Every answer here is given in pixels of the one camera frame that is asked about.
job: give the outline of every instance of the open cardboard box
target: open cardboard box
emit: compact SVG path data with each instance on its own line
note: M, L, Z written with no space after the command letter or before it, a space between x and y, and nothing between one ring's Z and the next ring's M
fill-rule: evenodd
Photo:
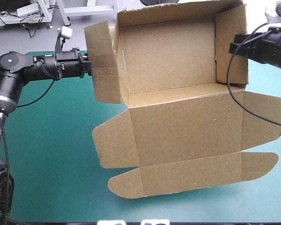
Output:
M229 95L230 43L246 33L239 0L165 4L119 12L85 28L97 101L128 110L94 129L104 168L139 167L112 178L126 198L253 180L277 163L274 153L241 153L280 137L281 127L242 110ZM248 60L231 71L236 97L281 122L281 98L244 90Z

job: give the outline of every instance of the workbench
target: workbench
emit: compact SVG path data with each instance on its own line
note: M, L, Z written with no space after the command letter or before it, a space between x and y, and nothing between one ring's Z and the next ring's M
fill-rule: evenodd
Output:
M39 97L50 82L30 82L23 88L20 104ZM281 70L250 61L247 90L281 97ZM96 102L92 79L86 75L56 82L41 101L12 113L6 123L15 178L12 217L21 221L281 222L281 138L249 150L273 151L280 157L277 166L258 180L141 199L113 194L107 187L109 178L131 169L103 169L92 130L125 109L124 104Z

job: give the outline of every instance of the black cable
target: black cable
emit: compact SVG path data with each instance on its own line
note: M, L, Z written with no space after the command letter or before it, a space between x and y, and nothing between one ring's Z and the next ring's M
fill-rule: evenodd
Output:
M277 121L274 121L274 120L270 120L270 119L268 119L268 118L266 118L266 117L263 117L263 116L261 116L261 115L255 113L255 112L249 110L249 109L246 108L244 105L242 105L242 104L237 100L237 98L235 97L235 95L234 95L234 93L233 93L233 91L232 91L232 89L231 89L231 85L230 85L230 70L231 70L231 66L232 66L232 63L233 63L233 59L234 59L234 57L237 55L238 50L239 50L251 37L254 36L254 34L256 33L256 31L258 31L260 28L262 28L262 27L264 27L264 26L266 26L266 25L267 25L267 23L262 24L262 25L260 25L258 28L256 28L256 29L253 31L253 33L250 34L250 35L236 48L236 50L235 50L234 53L232 54L232 57L231 57L231 60L230 60L229 66L228 66L228 70L227 70L227 87L228 87L229 93L230 93L231 97L233 98L233 100L234 100L240 107L242 107L245 111L247 111L247 112L250 113L251 115L256 116L256 117L258 117L258 118L260 118L260 119L262 119L262 120L265 120L265 121L267 121L267 122L273 123L273 124L278 125L278 126L281 126L281 123L279 123L279 122L277 122Z
M32 105L33 103L36 103L37 101L41 100L48 92L49 90L51 89L51 87L53 86L55 80L52 81L52 83L50 84L50 86L48 87L48 89L44 92L44 94L42 94L41 97L37 98L36 100L30 102L30 103L27 103L27 104L24 104L24 105L18 105L17 108L21 108L21 107L25 107L25 106L29 106L29 105Z
M7 211L8 211L10 165L9 165L9 153L8 153L8 148L7 148L5 129L4 129L1 117L0 117L0 127L1 127L1 130L2 130L5 157L6 157L6 167L7 167L6 203L5 203L5 208L4 208L4 211L3 211L1 219L0 219L0 225L5 225L6 224L6 221L5 221L6 215L7 215Z

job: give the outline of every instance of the white clip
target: white clip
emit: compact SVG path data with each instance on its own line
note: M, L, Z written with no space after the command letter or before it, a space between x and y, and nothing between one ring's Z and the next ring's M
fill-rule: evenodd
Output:
M100 220L97 225L126 225L124 220Z
M145 219L140 225L170 225L170 220L168 219Z

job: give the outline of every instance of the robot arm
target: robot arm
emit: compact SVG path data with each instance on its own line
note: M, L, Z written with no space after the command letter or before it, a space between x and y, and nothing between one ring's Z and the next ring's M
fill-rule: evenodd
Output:
M266 18L268 24L281 23L281 2L278 2L274 9L266 9ZM236 35L229 52L234 53L248 36ZM239 48L237 55L281 68L281 27L270 27L265 33L255 33Z
M91 63L87 55L79 48L62 51L66 39L72 35L72 29L63 27L55 46L55 55L32 56L18 52L9 52L0 57L0 118L4 125L8 115L16 110L23 87L31 81L55 80L68 77L83 78L91 75ZM2 129L0 126L0 143ZM7 173L6 162L0 156L0 216L6 207ZM9 199L7 214L11 209L14 180L9 176Z

